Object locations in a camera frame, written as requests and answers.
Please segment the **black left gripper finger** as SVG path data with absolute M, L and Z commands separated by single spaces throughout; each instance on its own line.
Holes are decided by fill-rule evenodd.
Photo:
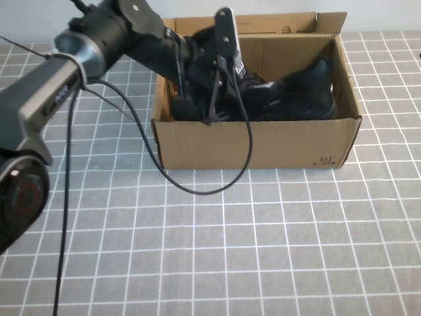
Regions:
M 172 100 L 172 116 L 175 119 L 200 119 L 194 102 L 190 99 L 175 97 Z
M 229 92 L 227 78 L 217 70 L 211 80 L 210 88 L 203 92 L 205 116 L 202 122 L 208 126 L 217 122 L 225 122 L 230 116 L 225 110 L 218 109 L 219 104 Z

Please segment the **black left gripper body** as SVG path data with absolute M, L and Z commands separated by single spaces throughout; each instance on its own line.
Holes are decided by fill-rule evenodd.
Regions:
M 214 29 L 202 29 L 192 36 L 180 38 L 183 94 L 211 92 L 216 66 Z

